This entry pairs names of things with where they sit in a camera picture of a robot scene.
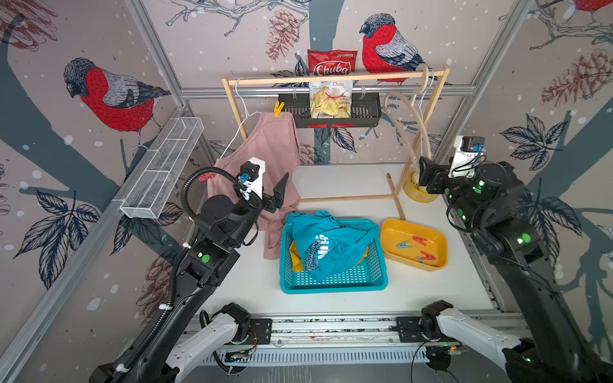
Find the red clothespin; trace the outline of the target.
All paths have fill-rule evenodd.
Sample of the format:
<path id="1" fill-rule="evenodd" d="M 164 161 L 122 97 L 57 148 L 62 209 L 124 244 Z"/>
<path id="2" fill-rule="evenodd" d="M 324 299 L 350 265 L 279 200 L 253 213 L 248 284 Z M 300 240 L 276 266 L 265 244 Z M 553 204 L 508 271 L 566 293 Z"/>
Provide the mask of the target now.
<path id="1" fill-rule="evenodd" d="M 430 253 L 427 253 L 427 252 L 421 252 L 420 259 L 422 261 L 436 261 L 437 257 L 435 255 L 431 255 Z"/>
<path id="2" fill-rule="evenodd" d="M 198 180 L 199 180 L 199 182 L 205 182 L 205 181 L 211 180 L 211 179 L 213 179 L 215 177 L 216 177 L 216 174 L 214 172 L 209 172 L 209 173 L 206 173 L 206 174 L 203 174 L 203 175 L 199 176 Z"/>
<path id="3" fill-rule="evenodd" d="M 418 244 L 421 244 L 424 247 L 428 244 L 428 239 L 423 238 L 421 236 L 413 236 L 413 241 L 415 241 Z"/>

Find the pink-grey t-shirt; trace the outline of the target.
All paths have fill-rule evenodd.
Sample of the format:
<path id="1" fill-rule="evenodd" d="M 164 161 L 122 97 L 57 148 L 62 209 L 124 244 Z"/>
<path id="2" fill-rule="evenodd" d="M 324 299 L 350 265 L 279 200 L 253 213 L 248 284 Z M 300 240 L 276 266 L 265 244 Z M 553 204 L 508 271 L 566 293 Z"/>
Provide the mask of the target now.
<path id="1" fill-rule="evenodd" d="M 295 120 L 291 113 L 263 113 L 247 140 L 229 156 L 215 163 L 233 176 L 239 174 L 242 164 L 253 157 L 265 163 L 263 188 L 267 194 L 285 175 L 289 175 L 285 189 L 284 205 L 276 212 L 262 212 L 260 229 L 265 231 L 264 258 L 278 259 L 281 254 L 281 239 L 285 217 L 298 210 L 299 194 L 292 183 L 292 175 L 300 166 L 299 139 Z"/>

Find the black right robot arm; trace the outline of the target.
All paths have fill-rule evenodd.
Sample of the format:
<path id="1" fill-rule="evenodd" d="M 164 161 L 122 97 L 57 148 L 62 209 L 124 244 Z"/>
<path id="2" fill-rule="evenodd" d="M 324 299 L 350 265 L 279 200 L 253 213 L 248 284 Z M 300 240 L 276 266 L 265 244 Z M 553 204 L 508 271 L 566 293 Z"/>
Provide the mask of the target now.
<path id="1" fill-rule="evenodd" d="M 458 231 L 472 241 L 506 282 L 530 337 L 506 334 L 437 301 L 422 311 L 427 339 L 452 338 L 497 364 L 512 382 L 610 382 L 612 365 L 587 345 L 557 286 L 548 251 L 536 228 L 517 218 L 525 185 L 512 165 L 480 163 L 471 177 L 449 176 L 451 167 L 421 157 L 419 183 L 445 196 Z"/>

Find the white hanger of pink shirt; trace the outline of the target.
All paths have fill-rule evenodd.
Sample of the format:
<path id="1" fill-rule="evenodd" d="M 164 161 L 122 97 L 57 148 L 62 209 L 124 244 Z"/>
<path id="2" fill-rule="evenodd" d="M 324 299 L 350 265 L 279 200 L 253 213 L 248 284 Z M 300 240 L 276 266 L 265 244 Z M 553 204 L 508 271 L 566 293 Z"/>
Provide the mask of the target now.
<path id="1" fill-rule="evenodd" d="M 241 136 L 243 141 L 247 140 L 248 133 L 245 128 L 245 122 L 254 116 L 261 116 L 262 113 L 259 111 L 251 113 L 247 107 L 247 103 L 239 92 L 239 85 L 244 78 L 238 78 L 234 81 L 234 85 L 231 85 L 231 81 L 228 78 L 222 79 L 222 85 L 224 87 L 227 99 L 230 103 L 231 111 L 237 123 L 237 129 L 234 133 L 234 136 L 227 144 L 226 148 L 221 153 L 219 159 L 223 159 L 228 151 L 238 138 Z"/>

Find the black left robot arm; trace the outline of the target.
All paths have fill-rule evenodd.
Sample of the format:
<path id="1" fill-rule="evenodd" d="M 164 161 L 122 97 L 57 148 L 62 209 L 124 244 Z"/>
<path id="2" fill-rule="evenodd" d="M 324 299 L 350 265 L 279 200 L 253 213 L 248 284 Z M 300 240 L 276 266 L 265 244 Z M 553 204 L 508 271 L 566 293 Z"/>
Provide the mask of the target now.
<path id="1" fill-rule="evenodd" d="M 290 176 L 283 175 L 268 195 L 263 191 L 264 173 L 264 165 L 250 160 L 235 176 L 206 167 L 187 178 L 180 201 L 197 233 L 172 261 L 166 298 L 135 343 L 115 362 L 99 365 L 89 381 L 182 382 L 222 346 L 247 338 L 252 316 L 242 306 L 229 303 L 191 338 L 180 339 L 196 312 L 239 260 L 238 249 L 250 245 L 247 234 L 258 226 L 261 212 L 275 212 L 283 206 Z M 195 212 L 188 202 L 188 192 L 194 181 L 207 174 L 229 180 L 238 200 L 213 196 Z"/>

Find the yellow t-shirt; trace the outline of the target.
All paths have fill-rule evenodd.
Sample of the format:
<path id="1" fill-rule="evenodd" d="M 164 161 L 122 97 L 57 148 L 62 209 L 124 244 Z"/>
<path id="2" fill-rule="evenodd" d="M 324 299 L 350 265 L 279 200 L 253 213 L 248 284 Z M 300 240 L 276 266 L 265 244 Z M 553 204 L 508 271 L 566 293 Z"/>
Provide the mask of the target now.
<path id="1" fill-rule="evenodd" d="M 325 279 L 358 266 L 369 253 L 367 245 L 359 247 L 359 244 L 323 236 L 302 250 L 293 241 L 290 245 L 291 269 L 294 272 L 307 272 L 315 279 Z"/>

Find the yellow clothespin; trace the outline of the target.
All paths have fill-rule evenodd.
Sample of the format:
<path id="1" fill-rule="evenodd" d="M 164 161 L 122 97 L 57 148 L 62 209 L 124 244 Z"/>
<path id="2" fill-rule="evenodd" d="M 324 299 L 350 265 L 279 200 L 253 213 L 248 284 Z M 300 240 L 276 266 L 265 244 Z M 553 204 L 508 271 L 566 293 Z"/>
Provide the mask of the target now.
<path id="1" fill-rule="evenodd" d="M 276 105 L 275 105 L 275 108 L 274 108 L 274 117 L 275 117 L 275 118 L 278 118 L 278 117 L 279 117 L 279 115 L 280 115 L 280 114 L 282 113 L 282 111 L 284 110 L 284 106 L 285 106 L 285 103 L 284 103 L 284 102 L 281 102 L 281 101 L 277 101 L 277 102 L 276 102 Z"/>

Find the teal t-shirt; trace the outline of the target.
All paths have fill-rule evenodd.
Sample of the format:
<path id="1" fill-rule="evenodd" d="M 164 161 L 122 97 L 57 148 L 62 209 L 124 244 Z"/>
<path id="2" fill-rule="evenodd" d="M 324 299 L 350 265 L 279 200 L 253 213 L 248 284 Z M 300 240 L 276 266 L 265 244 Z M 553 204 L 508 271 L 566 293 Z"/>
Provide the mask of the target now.
<path id="1" fill-rule="evenodd" d="M 286 217 L 304 271 L 317 282 L 343 273 L 362 262 L 379 228 L 370 220 L 349 222 L 329 212 L 299 212 Z"/>

